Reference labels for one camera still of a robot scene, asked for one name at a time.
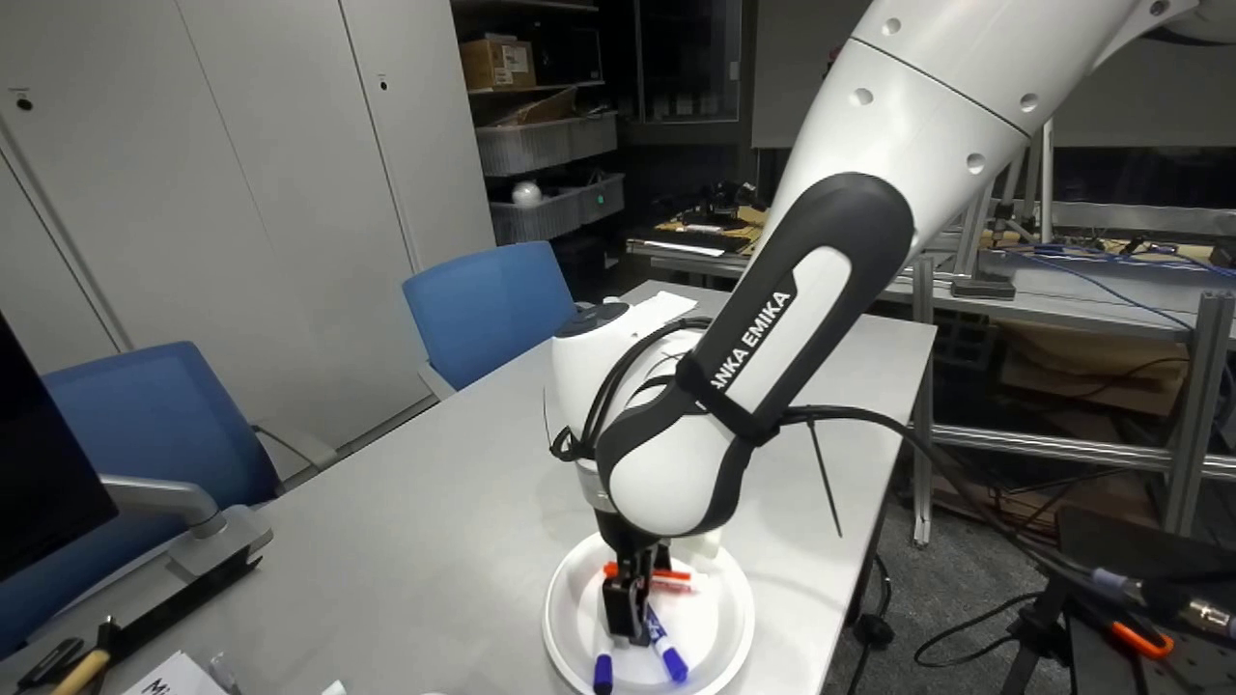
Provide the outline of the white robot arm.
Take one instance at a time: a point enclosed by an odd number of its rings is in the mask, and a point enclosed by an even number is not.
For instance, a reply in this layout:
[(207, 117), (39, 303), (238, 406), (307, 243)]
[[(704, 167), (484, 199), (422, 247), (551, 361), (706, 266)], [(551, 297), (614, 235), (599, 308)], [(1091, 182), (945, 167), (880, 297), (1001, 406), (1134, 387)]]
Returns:
[(713, 315), (635, 303), (547, 341), (551, 455), (619, 557), (604, 626), (646, 644), (670, 543), (738, 514), (792, 415), (900, 266), (1128, 41), (1232, 0), (871, 0), (801, 130), (756, 252)]

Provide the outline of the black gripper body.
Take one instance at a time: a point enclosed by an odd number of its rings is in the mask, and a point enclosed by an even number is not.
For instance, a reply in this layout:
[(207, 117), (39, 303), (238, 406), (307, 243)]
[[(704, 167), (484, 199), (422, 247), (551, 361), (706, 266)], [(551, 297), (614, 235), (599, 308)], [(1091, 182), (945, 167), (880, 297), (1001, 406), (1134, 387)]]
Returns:
[(670, 543), (619, 514), (599, 518), (599, 536), (612, 543), (621, 579), (674, 568)]

